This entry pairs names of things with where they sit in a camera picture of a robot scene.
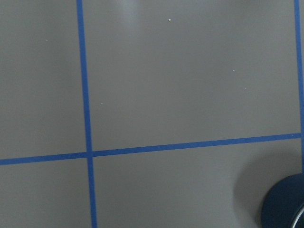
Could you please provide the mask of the dark blue saucepan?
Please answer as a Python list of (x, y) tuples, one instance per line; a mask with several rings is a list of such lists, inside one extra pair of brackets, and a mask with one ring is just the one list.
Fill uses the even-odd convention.
[(261, 209), (263, 228), (302, 228), (304, 226), (304, 175), (288, 176), (267, 193)]

